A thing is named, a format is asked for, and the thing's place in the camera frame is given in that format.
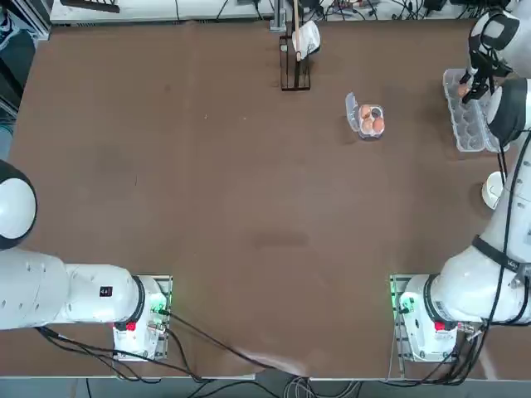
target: wooden stick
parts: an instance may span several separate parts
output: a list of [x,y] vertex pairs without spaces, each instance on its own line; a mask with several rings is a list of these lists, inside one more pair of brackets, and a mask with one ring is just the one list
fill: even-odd
[[299,38],[299,0],[293,0],[295,12],[295,54],[297,61],[300,61],[300,38]]

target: white egg tray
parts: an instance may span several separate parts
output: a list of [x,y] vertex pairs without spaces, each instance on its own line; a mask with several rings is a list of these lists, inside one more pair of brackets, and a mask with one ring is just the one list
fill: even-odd
[[463,104],[461,97],[457,94],[457,88],[464,74],[464,69],[449,69],[442,76],[457,149],[461,152],[480,152],[486,149],[497,153],[499,152],[498,139],[490,132],[485,119],[490,94],[486,93],[479,100],[471,100],[468,104]]

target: egg carton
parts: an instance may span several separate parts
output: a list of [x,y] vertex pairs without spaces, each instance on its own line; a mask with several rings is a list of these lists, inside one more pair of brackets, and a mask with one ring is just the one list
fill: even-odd
[[[347,109],[347,121],[350,125],[350,128],[358,133],[360,138],[363,139],[378,139],[382,137],[383,132],[385,131],[385,128],[377,133],[374,130],[363,131],[362,128],[362,117],[359,114],[360,113],[360,106],[358,105],[358,102],[356,101],[356,97],[354,97],[353,93],[348,93],[347,97],[345,98],[345,106]],[[383,108],[380,105],[369,105],[371,109],[371,116],[370,119],[372,121],[375,120],[375,118],[383,118]]]
[[485,118],[490,94],[487,93],[479,100],[463,104],[457,89],[459,80],[464,74],[464,69],[449,69],[442,76],[457,149],[461,152],[487,150],[497,153],[499,152],[498,139],[490,132]]

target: floor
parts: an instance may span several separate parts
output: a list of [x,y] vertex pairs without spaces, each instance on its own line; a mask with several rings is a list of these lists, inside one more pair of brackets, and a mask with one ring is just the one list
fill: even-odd
[[[257,380],[278,396],[282,396],[284,386],[289,377],[273,371],[263,372]],[[220,386],[233,381],[216,381],[212,386],[202,390],[207,394]],[[348,383],[346,381],[321,381],[312,383],[317,394],[325,394],[334,398]],[[415,388],[397,388],[384,386],[377,381],[365,381],[360,391],[360,398],[504,398],[529,397],[531,383],[518,381],[468,381],[458,387],[421,386]],[[128,398],[186,398],[197,389],[197,385],[188,379],[166,379],[156,385],[129,383],[116,379],[90,379],[90,390],[93,398],[109,396],[127,396]],[[0,396],[2,398],[89,398],[85,379],[16,379],[0,380]],[[256,386],[241,385],[220,391],[216,398],[266,398],[269,395]]]

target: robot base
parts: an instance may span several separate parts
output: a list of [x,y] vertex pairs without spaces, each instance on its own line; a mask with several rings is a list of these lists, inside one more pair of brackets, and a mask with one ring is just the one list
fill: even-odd
[[[166,327],[168,316],[154,312],[155,309],[169,309],[172,297],[173,279],[171,276],[139,275],[145,290],[144,311],[134,325],[129,324],[122,331],[113,327],[114,348],[131,352],[149,359],[164,359],[168,354]],[[137,357],[118,354],[120,361],[142,361]]]
[[392,275],[395,334],[402,358],[414,362],[443,362],[454,350],[457,328],[436,330],[428,316],[424,304],[424,285],[428,277]]

